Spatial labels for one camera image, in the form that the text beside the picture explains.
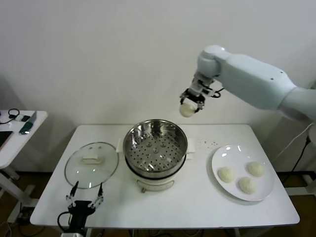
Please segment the black cable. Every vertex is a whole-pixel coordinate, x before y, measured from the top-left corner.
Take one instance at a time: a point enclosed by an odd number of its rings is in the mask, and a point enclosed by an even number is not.
[[[222,89],[220,89],[220,90],[216,90],[216,91],[214,91],[214,94],[211,96],[212,98],[215,98],[215,99],[217,99],[217,98],[219,98],[219,97],[221,97],[221,91],[222,90],[224,90],[225,88],[222,88]]]
[[[17,114],[17,115],[14,115],[14,114],[11,113],[12,111],[17,111],[18,114]],[[9,118],[11,118],[11,119],[9,119],[7,122],[0,122],[0,124],[6,124],[6,123],[11,122],[12,120],[15,120],[15,118],[16,118],[18,115],[20,115],[20,111],[19,111],[18,109],[13,108],[13,109],[10,109],[10,110],[8,111],[8,114],[9,114]]]
[[[43,228],[42,228],[40,231],[38,231],[37,233],[32,234],[32,235],[29,235],[29,236],[27,236],[27,235],[25,235],[25,234],[22,233],[20,225],[18,225],[18,230],[19,230],[20,235],[23,236],[23,237],[33,237],[33,236],[37,236],[37,235],[39,235],[40,233],[42,233],[42,232],[45,230],[45,227],[43,227]]]
[[[305,146],[304,146],[303,149],[302,149],[302,152],[301,152],[300,157],[298,158],[297,162],[295,163],[294,167],[292,168],[291,173],[295,170],[297,164],[300,162],[301,158],[303,157],[305,148],[307,147],[307,145],[308,145],[310,142],[311,142],[311,140],[310,140],[309,136],[307,136],[306,142],[305,142]],[[283,185],[285,184],[285,182],[287,181],[287,179],[291,176],[291,173],[282,181],[282,184],[283,184]]]
[[[65,232],[66,230],[64,229],[64,227],[62,227],[62,226],[60,225],[59,218],[60,218],[62,215],[65,215],[65,214],[68,214],[68,213],[69,213],[68,211],[64,211],[64,212],[60,213],[59,216],[57,217],[57,224],[58,224],[59,228],[61,228],[61,230],[62,230],[63,232]]]

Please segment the robotic arm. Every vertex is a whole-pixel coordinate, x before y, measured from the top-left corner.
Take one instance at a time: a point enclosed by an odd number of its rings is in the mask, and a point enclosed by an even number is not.
[[[214,80],[258,109],[278,110],[291,119],[309,117],[316,121],[316,90],[297,87],[281,69],[246,55],[230,54],[217,45],[208,46],[199,54],[193,81],[180,96],[180,113],[184,117],[202,110],[205,96],[219,97],[209,87]]]

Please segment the steamed bun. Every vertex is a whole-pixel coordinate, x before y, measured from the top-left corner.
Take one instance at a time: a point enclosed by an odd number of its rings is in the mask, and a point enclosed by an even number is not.
[[[226,166],[218,170],[218,176],[225,183],[230,183],[235,179],[234,171]]]
[[[238,181],[238,185],[239,185],[240,189],[246,194],[254,194],[257,191],[256,182],[249,177],[241,178]]]
[[[265,167],[256,161],[249,162],[247,165],[247,170],[250,174],[256,177],[261,177],[266,173]]]

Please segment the power cord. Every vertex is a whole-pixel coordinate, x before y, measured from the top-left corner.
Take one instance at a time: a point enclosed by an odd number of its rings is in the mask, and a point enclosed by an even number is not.
[[[300,157],[298,158],[297,162],[295,163],[294,167],[292,168],[291,173],[295,170],[297,164],[300,162],[301,158],[303,157],[305,148],[308,146],[308,144],[310,144],[310,142],[311,142],[311,140],[310,140],[309,136],[307,136],[305,145],[304,145],[304,147],[303,147],[303,149],[302,149],[302,152],[301,152],[301,155],[300,155]],[[284,185],[285,182],[288,180],[288,178],[291,176],[291,173],[282,181],[283,185]]]
[[[22,214],[22,216],[19,217],[17,220],[17,227],[18,227],[18,231],[19,231],[20,235],[23,237],[34,237],[34,236],[39,235],[40,233],[42,233],[45,230],[45,227],[43,227],[37,233],[32,234],[32,235],[26,235],[22,232],[21,226],[27,226],[30,224],[30,217],[31,217],[32,210],[33,210],[32,208],[22,209],[22,203],[20,203],[20,213]]]
[[[215,90],[215,91],[214,91],[214,94],[213,94],[211,97],[212,97],[212,98],[215,98],[215,99],[221,97],[221,96],[222,96],[222,94],[221,94],[221,91],[222,91],[222,90],[225,90],[225,88],[222,88],[222,89],[220,89],[220,90]]]
[[[187,233],[185,233],[184,231],[182,231],[182,233],[186,236],[186,237],[195,237],[197,236],[197,234],[200,232],[201,230],[197,230],[197,232],[195,232],[193,235],[189,235]]]
[[[17,115],[14,115],[14,114],[12,114],[11,112],[12,111],[16,111],[18,114]],[[9,111],[8,111],[8,114],[9,114],[9,120],[8,121],[6,121],[6,122],[0,122],[0,124],[6,124],[6,123],[9,123],[9,122],[11,122],[12,120],[15,120],[15,118],[18,116],[18,115],[20,115],[20,111],[18,110],[18,109],[16,109],[16,108],[13,108],[13,109],[10,109]]]
[[[156,236],[159,235],[161,232],[162,232],[162,230],[159,230],[156,234],[151,235],[151,234],[150,234],[150,230],[148,230],[148,236],[150,236],[150,237],[156,237]]]
[[[313,122],[310,123],[300,134],[298,134],[296,137],[294,137],[294,138],[292,139],[292,141],[291,141],[275,158],[272,159],[272,161],[274,161],[276,158],[278,158],[279,156],[281,156],[281,155],[283,154],[283,152],[285,152],[285,150],[286,150],[289,146],[291,146],[291,144],[292,144],[298,137],[300,137],[304,132],[306,132],[307,129],[309,129],[310,126],[312,126],[313,124],[314,124]]]
[[[60,225],[59,219],[60,219],[60,217],[61,217],[62,215],[65,215],[65,214],[69,214],[69,212],[68,212],[68,211],[64,211],[64,212],[60,213],[59,216],[57,217],[57,224],[58,224],[59,228],[60,228],[63,232],[65,232],[66,230],[64,229],[64,227],[62,227],[62,226]]]

